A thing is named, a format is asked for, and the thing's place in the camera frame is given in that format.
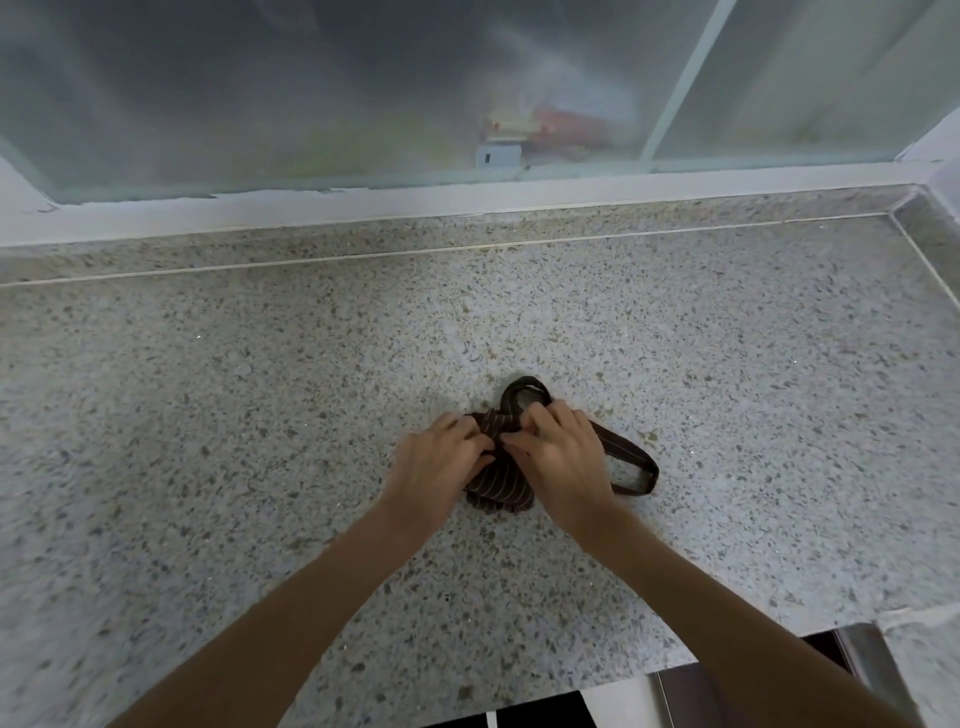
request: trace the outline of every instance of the person's right hand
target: person's right hand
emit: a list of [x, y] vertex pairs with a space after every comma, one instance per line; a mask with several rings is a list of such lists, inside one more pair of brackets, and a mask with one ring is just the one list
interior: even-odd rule
[[620, 511], [604, 465], [603, 444], [582, 410], [563, 400], [535, 402], [520, 432], [500, 436], [550, 518], [590, 550]]

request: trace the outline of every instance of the hand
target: hand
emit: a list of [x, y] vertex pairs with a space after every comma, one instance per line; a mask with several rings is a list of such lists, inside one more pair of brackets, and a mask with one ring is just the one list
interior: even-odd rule
[[550, 518], [590, 550], [620, 511], [604, 465], [603, 445], [582, 410], [555, 400], [535, 402], [520, 417], [522, 430], [501, 435], [504, 449], [530, 482]]
[[493, 462], [484, 454], [492, 449], [493, 440], [470, 415], [447, 412], [400, 443], [380, 502], [405, 525], [422, 527], [428, 538], [446, 521], [464, 486]]

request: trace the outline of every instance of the striped fabric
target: striped fabric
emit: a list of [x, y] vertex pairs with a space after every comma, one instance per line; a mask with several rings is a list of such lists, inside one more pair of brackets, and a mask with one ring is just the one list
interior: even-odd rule
[[[515, 513], [526, 511], [534, 504], [534, 491], [523, 477], [514, 458], [507, 454], [500, 444], [500, 434], [517, 432], [520, 429], [520, 415], [523, 409], [519, 399], [527, 402], [538, 401], [546, 406], [553, 401], [542, 382], [533, 376], [522, 376], [510, 384], [500, 400], [500, 409], [471, 413], [480, 431], [489, 435], [496, 443], [494, 460], [467, 484], [467, 500], [476, 508], [487, 512], [508, 510]], [[645, 496], [657, 484], [660, 468], [642, 448], [624, 437], [610, 432], [597, 423], [593, 430], [603, 443], [607, 455], [640, 468], [639, 481], [634, 486], [614, 485], [613, 490], [621, 496]]]

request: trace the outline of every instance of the granite countertop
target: granite countertop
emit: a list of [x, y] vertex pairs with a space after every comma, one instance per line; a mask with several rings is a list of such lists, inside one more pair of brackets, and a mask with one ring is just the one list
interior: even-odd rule
[[[957, 311], [884, 218], [0, 289], [4, 725], [99, 726], [518, 372], [797, 632], [960, 598]], [[542, 510], [458, 509], [286, 726], [418, 726], [690, 659]]]

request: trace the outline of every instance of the caulk line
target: caulk line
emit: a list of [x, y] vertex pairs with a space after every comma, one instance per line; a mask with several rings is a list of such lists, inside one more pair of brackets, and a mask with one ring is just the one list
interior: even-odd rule
[[920, 256], [920, 260], [924, 262], [926, 269], [937, 280], [937, 282], [940, 283], [940, 287], [944, 289], [944, 292], [947, 294], [949, 299], [953, 301], [953, 305], [955, 305], [957, 310], [960, 311], [960, 301], [957, 300], [957, 295], [953, 292], [953, 289], [947, 285], [947, 282], [943, 280], [933, 263], [927, 259], [924, 251], [920, 249], [920, 246], [917, 245], [917, 241], [913, 239], [913, 235], [906, 231], [906, 228], [900, 223], [900, 220], [897, 219], [895, 214], [888, 212], [887, 217], [890, 219], [890, 222], [893, 224], [893, 226], [900, 231], [900, 234], [906, 238], [906, 241], [910, 243], [910, 247], [913, 248], [914, 252]]
[[731, 223], [729, 225], [707, 225], [698, 228], [675, 228], [673, 230], [608, 232], [600, 235], [576, 235], [573, 237], [548, 237], [534, 240], [515, 240], [507, 243], [477, 243], [476, 245], [453, 245], [444, 248], [424, 248], [412, 251], [384, 251], [382, 253], [347, 253], [344, 255], [320, 255], [318, 257], [290, 258], [287, 260], [264, 260], [255, 263], [226, 263], [224, 265], [205, 265], [195, 268], [165, 268], [154, 271], [130, 271], [128, 273], [102, 273], [94, 276], [76, 276], [43, 280], [12, 280], [0, 283], [0, 288], [23, 288], [34, 285], [53, 285], [55, 283], [85, 283], [94, 280], [119, 280], [133, 278], [151, 278], [154, 276], [175, 276], [183, 273], [209, 273], [215, 271], [238, 271], [246, 268], [270, 268], [279, 265], [302, 265], [303, 263], [333, 263], [338, 260], [362, 260], [380, 257], [398, 257], [400, 255], [428, 255], [431, 253], [457, 253], [460, 251], [488, 251], [500, 248], [514, 248], [523, 245], [544, 245], [546, 243], [578, 243], [591, 240], [611, 240], [624, 237], [650, 237], [652, 235], [679, 235], [685, 232], [708, 232], [736, 230], [739, 228], [770, 228], [776, 225], [794, 223], [818, 223], [832, 220], [857, 220], [870, 217], [883, 217], [886, 212], [859, 212], [853, 215], [831, 215], [829, 217], [797, 217], [789, 220], [773, 220], [760, 223]]

